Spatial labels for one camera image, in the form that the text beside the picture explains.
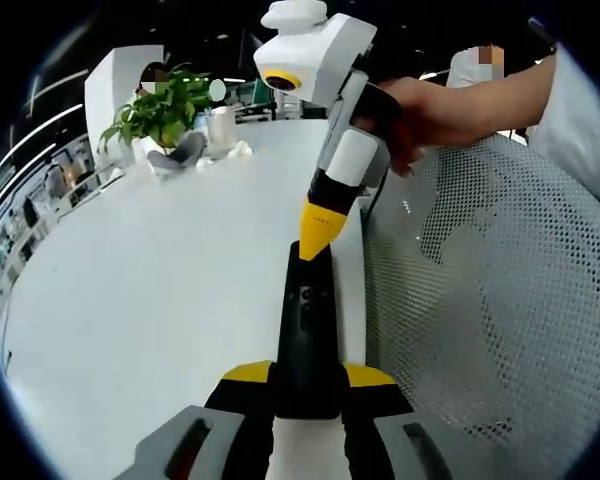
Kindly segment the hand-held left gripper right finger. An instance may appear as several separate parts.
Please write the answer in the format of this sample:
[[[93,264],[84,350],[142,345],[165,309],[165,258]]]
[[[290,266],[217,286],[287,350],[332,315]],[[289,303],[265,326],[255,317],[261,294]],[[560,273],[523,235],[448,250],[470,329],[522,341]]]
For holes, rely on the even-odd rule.
[[[353,479],[450,479],[452,472],[413,407],[385,372],[345,363],[344,453]]]

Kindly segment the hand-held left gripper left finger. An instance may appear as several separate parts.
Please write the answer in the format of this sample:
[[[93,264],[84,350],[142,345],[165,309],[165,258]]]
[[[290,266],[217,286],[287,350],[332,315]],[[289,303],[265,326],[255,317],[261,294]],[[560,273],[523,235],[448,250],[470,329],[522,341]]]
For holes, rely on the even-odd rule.
[[[271,361],[226,372],[202,406],[188,406],[135,448],[119,479],[263,479],[273,452]]]

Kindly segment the person's right hand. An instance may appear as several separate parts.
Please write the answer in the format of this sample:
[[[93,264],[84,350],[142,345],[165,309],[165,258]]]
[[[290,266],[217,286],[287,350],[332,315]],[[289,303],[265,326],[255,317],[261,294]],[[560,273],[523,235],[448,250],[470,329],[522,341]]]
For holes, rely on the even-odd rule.
[[[403,77],[380,84],[400,106],[385,137],[391,170],[401,176],[429,146],[467,146],[487,135],[484,111],[471,87],[449,88]]]

